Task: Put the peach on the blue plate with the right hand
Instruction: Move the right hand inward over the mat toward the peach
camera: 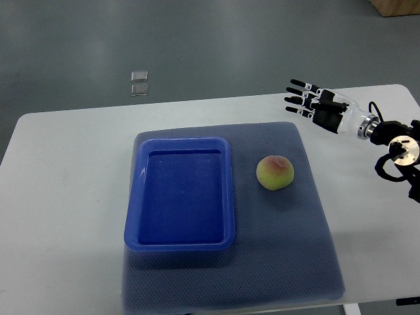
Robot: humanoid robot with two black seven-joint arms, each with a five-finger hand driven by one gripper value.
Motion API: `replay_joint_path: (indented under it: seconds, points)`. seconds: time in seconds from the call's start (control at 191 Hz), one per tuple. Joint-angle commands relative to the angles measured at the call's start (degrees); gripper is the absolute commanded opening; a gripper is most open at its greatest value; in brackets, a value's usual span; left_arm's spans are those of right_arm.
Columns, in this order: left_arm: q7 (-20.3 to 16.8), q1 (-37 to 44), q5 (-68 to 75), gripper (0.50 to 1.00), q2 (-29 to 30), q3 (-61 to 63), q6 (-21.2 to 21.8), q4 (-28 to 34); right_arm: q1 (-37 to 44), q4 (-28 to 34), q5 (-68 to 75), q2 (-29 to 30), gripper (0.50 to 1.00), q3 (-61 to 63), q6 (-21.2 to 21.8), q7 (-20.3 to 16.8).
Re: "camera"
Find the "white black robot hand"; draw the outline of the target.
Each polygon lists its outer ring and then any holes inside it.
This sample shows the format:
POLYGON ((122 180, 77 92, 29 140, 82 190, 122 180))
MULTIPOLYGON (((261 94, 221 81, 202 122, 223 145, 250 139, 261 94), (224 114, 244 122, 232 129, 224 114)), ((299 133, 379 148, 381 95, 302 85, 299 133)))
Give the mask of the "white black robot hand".
POLYGON ((362 111, 355 101, 331 89, 321 88, 296 79, 286 91, 284 100, 289 103, 288 112, 303 116, 313 124, 335 134, 365 139, 365 128, 371 122, 371 114, 362 111))

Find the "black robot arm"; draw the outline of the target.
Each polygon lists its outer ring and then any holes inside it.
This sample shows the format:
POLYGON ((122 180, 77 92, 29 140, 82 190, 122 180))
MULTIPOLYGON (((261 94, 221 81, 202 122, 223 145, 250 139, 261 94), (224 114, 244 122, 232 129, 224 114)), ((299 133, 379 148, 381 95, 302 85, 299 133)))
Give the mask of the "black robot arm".
POLYGON ((359 127, 358 136, 387 147, 387 153, 375 164, 377 175, 390 182, 408 182, 408 198, 419 202, 419 121, 414 119, 407 126, 398 121, 381 121, 373 115, 359 127), (385 171, 388 161, 400 172, 399 177, 385 171))

